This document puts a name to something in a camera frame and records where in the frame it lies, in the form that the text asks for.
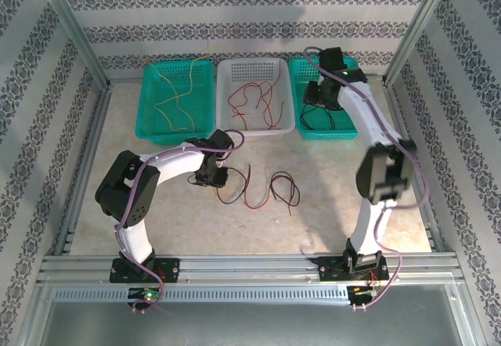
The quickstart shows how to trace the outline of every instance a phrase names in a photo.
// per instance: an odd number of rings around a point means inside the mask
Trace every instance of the plastic basket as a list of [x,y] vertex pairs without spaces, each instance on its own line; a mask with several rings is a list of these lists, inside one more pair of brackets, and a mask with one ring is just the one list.
[[[275,124],[279,120],[280,111],[282,117],[279,123],[268,130],[263,112],[265,104],[258,101],[261,93],[257,88],[246,90],[247,104],[238,107],[238,111],[244,114],[242,117],[235,117],[233,108],[228,104],[228,98],[243,85],[254,82],[261,84],[268,81],[273,84],[272,101],[270,102],[270,112],[272,119],[267,115],[269,124]],[[263,85],[263,91],[268,90],[267,85]],[[232,104],[238,106],[244,103],[243,92],[240,91],[232,98]],[[294,102],[290,87],[289,70],[287,62],[278,58],[252,58],[252,59],[228,59],[223,60],[218,65],[218,82],[216,90],[216,127],[222,130],[238,129],[246,139],[277,138],[294,130]]]
[[[353,58],[345,57],[344,63],[348,68],[357,68],[359,65]],[[313,130],[308,130],[300,120],[303,107],[303,96],[309,81],[318,81],[319,72],[306,59],[292,59],[289,62],[290,80],[292,81],[292,94],[296,110],[297,130],[305,140],[349,140],[359,134],[346,111],[331,111],[335,129],[330,129],[330,119],[321,108],[305,115],[305,120]],[[313,106],[306,106],[306,111]]]
[[135,134],[157,145],[177,145],[191,137],[207,138],[214,130],[214,65],[209,60],[179,60],[155,63],[158,71],[174,85],[178,95],[190,90],[189,72],[193,63],[191,93],[178,98],[179,106],[193,119],[195,128],[176,105],[170,86],[151,66],[144,70]]

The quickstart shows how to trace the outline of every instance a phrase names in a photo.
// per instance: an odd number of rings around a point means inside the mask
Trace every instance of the wire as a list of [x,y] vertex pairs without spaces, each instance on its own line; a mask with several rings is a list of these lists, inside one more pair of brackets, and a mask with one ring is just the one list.
[[[275,191],[275,189],[273,187],[273,183],[277,179],[280,179],[280,178],[287,179],[290,182],[290,199],[288,201],[285,200],[283,197],[281,197]],[[245,187],[243,188],[243,202],[245,203],[245,205],[249,209],[252,209],[253,211],[256,211],[257,209],[261,209],[262,207],[264,207],[265,204],[268,203],[269,194],[271,193],[273,195],[273,197],[275,198],[275,200],[278,197],[284,203],[287,204],[288,210],[289,210],[289,215],[292,217],[292,212],[290,211],[290,208],[291,207],[296,207],[297,205],[299,205],[299,202],[301,201],[301,193],[299,192],[299,188],[296,186],[296,183],[294,183],[294,179],[292,178],[291,174],[289,174],[288,172],[285,172],[285,171],[277,171],[275,174],[273,174],[272,178],[270,179],[270,183],[269,183],[269,186],[268,186],[268,191],[266,193],[265,200],[260,205],[257,205],[255,207],[249,205],[249,203],[247,202],[247,188],[248,188],[250,182],[251,182],[251,165],[249,164],[249,169],[248,169],[248,172],[247,172],[247,180],[246,180],[246,183],[245,183]],[[293,199],[294,199],[294,196],[296,194],[296,191],[297,191],[297,200],[296,200],[296,203],[293,204]]]
[[164,103],[167,103],[167,102],[170,102],[172,101],[173,99],[175,99],[176,101],[176,106],[178,107],[178,110],[183,112],[189,119],[189,121],[191,122],[191,125],[193,127],[193,132],[195,132],[195,122],[193,121],[191,115],[189,115],[184,109],[181,108],[181,106],[179,105],[179,98],[183,97],[183,96],[187,96],[188,94],[191,94],[191,92],[193,91],[193,64],[197,61],[197,60],[201,60],[201,59],[204,59],[204,58],[207,58],[211,56],[211,54],[207,54],[207,55],[203,55],[199,58],[196,58],[194,60],[192,60],[190,66],[189,66],[189,91],[184,93],[184,94],[181,94],[181,95],[178,95],[177,91],[175,90],[175,87],[174,85],[172,84],[172,82],[167,78],[165,77],[163,74],[160,73],[160,71],[158,70],[157,67],[155,67],[153,65],[152,62],[150,62],[146,57],[142,57],[142,59],[147,62],[156,72],[157,74],[163,78],[172,88],[172,90],[174,91],[174,97],[171,97],[170,99],[166,99],[165,101],[162,101],[162,102],[159,102],[159,103],[156,103],[153,105],[153,108],[155,108],[155,110],[159,111],[163,116],[164,118],[167,120],[167,122],[169,123],[169,126],[171,128],[171,130],[173,132],[176,132],[176,131],[184,131],[184,130],[187,130],[188,128],[186,127],[183,127],[183,128],[176,128],[176,129],[173,129],[172,127],[172,123],[171,123],[171,120],[169,119],[169,117],[167,116],[167,114],[161,110],[158,106],[159,105],[163,105]]
[[[249,203],[247,202],[247,189],[249,187],[249,183],[250,183],[250,180],[251,180],[251,165],[249,164],[249,170],[247,172],[247,177],[243,174],[242,171],[236,169],[236,168],[228,168],[228,170],[232,170],[232,171],[235,171],[237,174],[239,174],[242,178],[243,178],[243,188],[242,190],[240,191],[240,193],[232,200],[223,200],[221,198],[221,195],[219,193],[219,189],[216,189],[216,195],[218,196],[218,199],[225,205],[230,205],[230,204],[233,204],[235,203],[239,198],[241,198],[241,196],[243,195],[243,203],[245,204],[246,207],[248,207],[249,209],[252,209],[252,210],[257,210],[257,209],[260,209],[262,207],[265,206],[266,203],[268,203],[268,200],[269,200],[269,194],[271,193],[273,195],[273,197],[275,198],[275,200],[278,198],[278,199],[281,199],[284,203],[287,204],[288,206],[288,210],[289,210],[289,215],[292,216],[292,212],[290,211],[290,208],[291,207],[296,207],[297,205],[299,205],[299,202],[301,201],[301,193],[299,192],[299,188],[296,186],[296,183],[294,182],[294,179],[292,178],[292,175],[289,174],[288,172],[286,171],[277,171],[276,173],[274,173],[270,179],[270,183],[269,183],[269,186],[268,186],[268,191],[266,193],[266,198],[265,200],[262,202],[262,204],[256,206],[256,207],[253,207],[251,205],[249,205]],[[193,182],[190,181],[190,179],[193,177],[193,175],[191,175],[190,177],[188,177],[188,183],[189,184],[195,184]],[[273,186],[273,184],[275,183],[275,181],[277,181],[278,179],[281,179],[281,178],[284,178],[286,180],[288,180],[290,182],[290,199],[289,200],[285,200],[283,197],[281,197],[275,190],[275,187]]]
[[235,197],[233,200],[230,200],[230,201],[224,201],[221,198],[221,195],[219,195],[219,188],[216,188],[216,195],[218,195],[219,201],[221,201],[223,204],[226,204],[226,205],[233,204],[235,201],[237,201],[239,198],[241,198],[242,195],[245,193],[245,190],[247,189],[247,178],[242,173],[242,171],[237,170],[236,168],[228,168],[228,170],[232,170],[232,171],[237,172],[243,178],[243,188],[242,188],[242,191],[239,193],[239,195],[237,197]]
[[324,70],[323,68],[321,68],[321,66],[319,66],[317,63],[315,63],[309,56],[308,56],[308,51],[310,50],[316,50],[316,51],[322,51],[322,49],[319,49],[318,47],[315,47],[315,46],[309,46],[309,47],[306,47],[304,50],[303,50],[303,56],[305,57],[305,59],[314,67],[316,68],[321,74],[327,76],[327,77],[330,77],[332,79],[334,79],[335,81],[337,82],[340,82],[342,85],[344,86],[347,86],[349,87],[353,92],[355,92],[357,95],[359,95],[363,100],[365,100],[365,102],[367,103],[367,106],[369,107],[372,115],[374,116],[374,118],[376,119],[376,122],[377,124],[379,125],[379,127],[381,128],[381,130],[383,131],[383,133],[386,135],[386,137],[398,148],[398,150],[400,150],[402,152],[402,154],[404,154],[407,158],[409,158],[409,160],[412,162],[412,164],[414,165],[414,167],[416,168],[416,170],[419,172],[420,174],[420,177],[421,177],[421,180],[423,181],[423,187],[424,187],[424,194],[423,194],[423,197],[421,197],[421,199],[419,201],[417,201],[415,204],[410,204],[410,205],[395,205],[393,207],[383,207],[381,213],[379,214],[379,217],[377,218],[376,220],[376,224],[374,226],[374,230],[373,230],[373,235],[374,235],[374,239],[376,240],[376,243],[377,245],[385,250],[385,251],[388,251],[388,252],[392,252],[392,253],[395,253],[397,254],[398,256],[398,264],[397,264],[397,268],[395,269],[395,272],[393,273],[393,276],[391,276],[391,278],[388,280],[387,282],[387,285],[384,287],[384,289],[381,291],[381,293],[379,295],[377,295],[370,303],[368,303],[367,305],[363,305],[363,306],[353,306],[353,309],[356,310],[356,309],[363,309],[365,310],[366,308],[370,307],[371,305],[374,305],[376,304],[385,294],[386,292],[388,291],[388,289],[390,288],[391,284],[395,281],[395,279],[397,278],[398,276],[398,273],[400,272],[400,269],[402,267],[402,264],[403,264],[403,256],[402,254],[397,251],[397,250],[394,250],[394,249],[391,249],[391,248],[388,248],[386,246],[384,246],[379,240],[378,240],[378,235],[377,235],[377,230],[379,229],[379,225],[381,223],[381,220],[383,219],[384,217],[384,213],[387,211],[387,210],[390,210],[390,209],[412,209],[412,208],[415,208],[415,207],[422,207],[428,200],[428,197],[430,196],[430,186],[428,184],[428,180],[427,180],[427,177],[426,177],[426,173],[424,172],[423,168],[421,167],[419,161],[408,151],[406,150],[401,144],[400,142],[398,142],[397,139],[395,139],[391,133],[388,131],[388,129],[386,128],[386,125],[384,124],[383,120],[381,119],[381,117],[379,116],[378,112],[377,112],[377,109],[376,107],[373,105],[373,102],[372,100],[367,97],[362,91],[360,91],[356,86],[354,86],[353,84],[350,84],[349,82],[347,82],[346,80],[344,80],[343,78],[341,77],[338,77],[334,74],[331,74],[330,72]]
[[124,213],[122,215],[122,218],[121,218],[120,222],[114,226],[115,238],[117,239],[117,242],[118,242],[118,245],[120,246],[122,254],[130,262],[132,262],[134,265],[136,265],[138,268],[140,268],[141,270],[143,270],[144,272],[146,272],[147,274],[152,276],[159,283],[160,286],[159,286],[159,291],[158,291],[158,297],[154,302],[150,302],[150,301],[147,301],[145,299],[139,299],[139,300],[135,301],[134,304],[132,305],[133,311],[135,311],[136,306],[140,303],[147,303],[148,305],[150,305],[149,307],[143,309],[141,311],[141,313],[145,313],[145,312],[149,311],[151,308],[154,308],[160,302],[160,299],[164,295],[164,281],[155,272],[152,272],[146,266],[143,266],[140,262],[136,261],[127,252],[127,247],[125,246],[125,243],[122,240],[121,234],[120,234],[120,230],[122,230],[124,228],[125,222],[127,221],[127,218],[131,213],[132,203],[134,202],[135,193],[138,190],[139,179],[141,178],[142,172],[145,170],[146,166],[148,166],[149,164],[152,164],[153,162],[159,160],[160,158],[166,157],[166,156],[173,154],[173,153],[181,153],[181,152],[228,153],[228,152],[232,152],[234,150],[240,149],[242,147],[243,143],[245,142],[245,137],[244,137],[243,133],[240,131],[234,130],[234,129],[229,129],[229,130],[226,130],[225,132],[226,133],[233,132],[233,133],[240,135],[242,141],[240,142],[240,144],[238,144],[237,146],[235,146],[231,149],[203,148],[203,147],[199,147],[199,146],[182,146],[182,147],[178,147],[178,148],[173,148],[173,149],[169,149],[169,150],[165,150],[163,152],[160,152],[160,153],[156,154],[155,156],[152,156],[151,158],[149,158],[148,160],[143,162],[141,166],[139,166],[139,169],[138,169],[138,171],[135,175],[135,178],[134,178],[134,182],[132,183],[131,192],[129,193],[129,197],[127,200],[127,204],[125,205],[125,209],[124,209]]
[[[311,109],[308,110],[308,111],[305,111],[306,110],[306,106],[310,106]],[[309,131],[313,131],[315,129],[318,130],[318,128],[313,128],[305,119],[305,115],[306,114],[309,114],[311,113],[312,111],[316,111],[318,109],[322,109],[327,117],[329,118],[329,122],[330,122],[330,130],[335,130],[336,129],[336,122],[334,121],[334,118],[332,116],[332,114],[330,113],[332,110],[330,109],[327,109],[325,107],[320,107],[320,106],[313,106],[313,105],[308,105],[307,103],[305,103],[303,105],[303,110],[301,111],[301,115],[299,116],[299,120],[301,121],[301,123],[306,127],[306,129],[308,129]]]
[[[240,112],[239,108],[246,106],[248,101],[249,101],[249,99],[247,98],[247,95],[245,93],[245,91],[248,88],[258,88],[259,89],[260,96],[259,96],[258,103],[256,104],[255,108],[257,109],[259,107],[259,104],[261,103],[261,100],[263,100],[263,103],[266,105],[265,109],[263,110],[263,120],[266,123],[266,125],[268,126],[268,130],[276,127],[280,123],[280,121],[282,120],[283,106],[285,105],[285,101],[282,101],[282,104],[280,105],[280,115],[279,115],[279,119],[276,123],[273,123],[273,116],[272,116],[272,112],[270,110],[270,105],[272,103],[272,97],[273,97],[273,89],[274,89],[276,83],[279,81],[281,76],[282,76],[282,64],[281,64],[281,62],[279,62],[279,75],[278,75],[277,79],[275,80],[275,82],[273,82],[273,84],[270,84],[268,81],[263,81],[261,84],[257,84],[255,82],[249,82],[249,83],[246,83],[246,84],[240,86],[236,91],[234,91],[228,97],[227,102],[228,102],[229,106],[232,108],[232,111],[234,113],[234,115],[232,117],[240,117],[242,119],[243,126],[244,126],[246,131],[248,131],[248,128],[247,128],[247,122],[244,118],[245,114]],[[269,85],[269,89],[263,93],[262,85],[264,85],[264,84]],[[235,96],[242,89],[243,89],[242,95],[243,95],[245,101],[241,105],[232,104],[231,99],[233,98],[233,96]],[[268,94],[270,96],[269,96],[269,99],[266,100],[265,96]],[[268,116],[269,116],[269,122],[266,120],[266,113],[267,112],[268,112]]]

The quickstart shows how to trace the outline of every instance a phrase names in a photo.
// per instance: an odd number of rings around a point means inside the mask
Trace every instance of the white basket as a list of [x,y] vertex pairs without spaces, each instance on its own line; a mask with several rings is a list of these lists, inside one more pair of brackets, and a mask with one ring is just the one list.
[[[271,130],[263,118],[263,112],[266,108],[264,102],[260,102],[256,108],[260,91],[258,88],[249,87],[246,90],[248,98],[245,106],[239,107],[238,111],[245,114],[245,124],[241,117],[235,116],[233,108],[228,104],[228,98],[241,86],[254,82],[261,84],[268,81],[273,84],[273,96],[270,102],[270,111],[272,120],[269,119],[268,112],[266,120],[270,124],[275,124],[280,116],[280,109],[283,102],[282,118],[280,122]],[[292,132],[296,125],[294,120],[294,102],[292,99],[292,90],[290,87],[289,67],[287,62],[278,58],[252,58],[252,59],[228,59],[223,60],[218,65],[216,86],[216,127],[221,130],[237,129],[241,131],[246,139],[264,139],[271,137],[282,137],[286,133]],[[262,86],[263,91],[268,90],[267,85]],[[245,98],[243,92],[239,91],[232,97],[234,106],[243,104]]]

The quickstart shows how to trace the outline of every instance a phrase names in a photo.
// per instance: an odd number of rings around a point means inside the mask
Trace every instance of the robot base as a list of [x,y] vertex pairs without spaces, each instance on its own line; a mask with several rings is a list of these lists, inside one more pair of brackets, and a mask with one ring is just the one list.
[[[164,283],[177,283],[179,277],[178,258],[154,258],[152,267],[148,266],[152,272],[161,277]],[[115,258],[111,265],[110,282],[111,283],[157,283],[149,274],[134,265],[127,258]]]
[[372,281],[373,276],[370,274],[371,272],[380,281],[390,279],[384,256],[380,256],[378,266],[354,272],[348,271],[346,261],[343,256],[321,256],[318,258],[312,258],[310,261],[315,265],[318,265],[319,278],[321,282]]

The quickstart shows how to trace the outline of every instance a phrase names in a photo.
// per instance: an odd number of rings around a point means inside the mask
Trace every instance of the black wire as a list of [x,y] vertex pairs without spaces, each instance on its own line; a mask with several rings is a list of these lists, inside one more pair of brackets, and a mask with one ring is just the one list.
[[[240,193],[238,194],[237,197],[235,197],[233,200],[230,200],[230,201],[224,201],[222,198],[221,198],[221,195],[219,194],[219,188],[216,188],[216,195],[218,196],[218,199],[219,201],[221,201],[223,204],[225,205],[230,205],[230,204],[233,204],[234,202],[236,202],[239,198],[241,198],[241,196],[245,193],[245,191],[247,191],[247,187],[249,186],[249,182],[247,180],[247,177],[243,174],[242,171],[240,170],[237,170],[236,168],[228,168],[228,170],[233,170],[235,171],[236,173],[238,173],[242,178],[243,178],[243,188],[242,190],[240,191]],[[191,182],[190,179],[195,176],[195,174],[192,174],[190,175],[186,181],[189,183],[189,184],[192,184],[192,185],[195,185],[196,183],[194,182]],[[273,182],[278,179],[278,178],[284,178],[284,179],[287,179],[289,180],[290,184],[292,185],[292,192],[290,194],[290,200],[287,201],[285,200],[283,197],[281,197],[276,191],[275,191],[275,188],[273,187]],[[292,175],[289,174],[288,172],[286,171],[277,171],[276,173],[274,173],[272,175],[272,178],[270,179],[270,184],[269,184],[269,190],[272,192],[272,195],[273,197],[275,198],[275,200],[277,198],[281,199],[285,204],[287,204],[288,206],[290,207],[296,207],[297,205],[299,205],[299,202],[301,201],[301,193],[299,192],[299,188],[296,186],[296,183],[294,182],[294,179],[292,178]],[[296,196],[296,193],[297,193],[297,200],[296,200],[296,203],[295,204],[292,204],[292,200],[294,199],[294,197]]]
[[309,105],[312,108],[310,110],[308,110],[308,111],[305,111],[306,106],[308,106],[307,103],[305,103],[305,105],[303,106],[303,110],[301,111],[301,115],[299,117],[299,120],[306,127],[306,129],[308,129],[309,131],[313,131],[314,130],[314,128],[312,128],[312,126],[310,124],[308,124],[308,122],[306,121],[305,115],[308,114],[308,113],[311,113],[312,111],[315,111],[317,109],[323,109],[325,111],[325,113],[327,114],[327,117],[329,118],[330,129],[331,130],[335,130],[336,129],[336,123],[334,121],[334,118],[333,118],[332,114],[330,113],[332,110],[326,109],[325,107],[319,107],[319,106]]
[[303,106],[303,110],[301,111],[301,116],[299,117],[299,120],[306,127],[306,129],[308,129],[309,131],[313,131],[313,128],[307,123],[307,121],[305,119],[305,115],[308,113],[311,113],[312,111],[315,111],[316,109],[318,109],[318,107],[312,106],[312,108],[310,110],[305,111],[306,106],[307,106],[307,104],[305,103],[305,105]]
[[219,195],[219,188],[216,188],[216,194],[218,195],[219,201],[221,201],[223,204],[226,204],[226,205],[233,204],[235,201],[237,201],[239,198],[241,198],[241,196],[245,193],[245,191],[247,189],[247,178],[242,173],[242,171],[237,170],[236,168],[228,168],[228,170],[234,170],[234,171],[236,171],[236,172],[238,172],[240,174],[240,176],[243,178],[243,188],[242,188],[242,191],[240,192],[240,194],[237,197],[235,197],[233,200],[231,200],[231,201],[224,201],[221,198],[221,196]]
[[[292,193],[290,194],[290,200],[287,201],[285,200],[283,197],[281,197],[276,191],[275,189],[273,188],[273,181],[275,180],[275,178],[287,178],[289,181],[290,181],[290,184],[292,185]],[[292,175],[289,174],[288,172],[286,171],[277,171],[275,174],[272,175],[272,179],[270,181],[270,185],[269,185],[269,188],[270,190],[272,191],[272,195],[273,197],[276,198],[278,197],[279,199],[281,199],[284,203],[286,203],[287,205],[289,205],[290,207],[296,207],[297,205],[299,205],[299,202],[301,200],[301,193],[299,192],[299,188],[296,186],[296,183],[294,183],[294,179],[292,178]],[[296,191],[297,191],[297,201],[295,204],[292,204],[292,200],[294,198],[294,195],[296,194]]]
[[196,185],[196,183],[195,183],[195,182],[190,182],[190,181],[189,181],[189,180],[190,180],[193,176],[195,176],[195,175],[196,175],[196,174],[191,174],[188,178],[186,178],[186,181],[187,181],[189,184]]

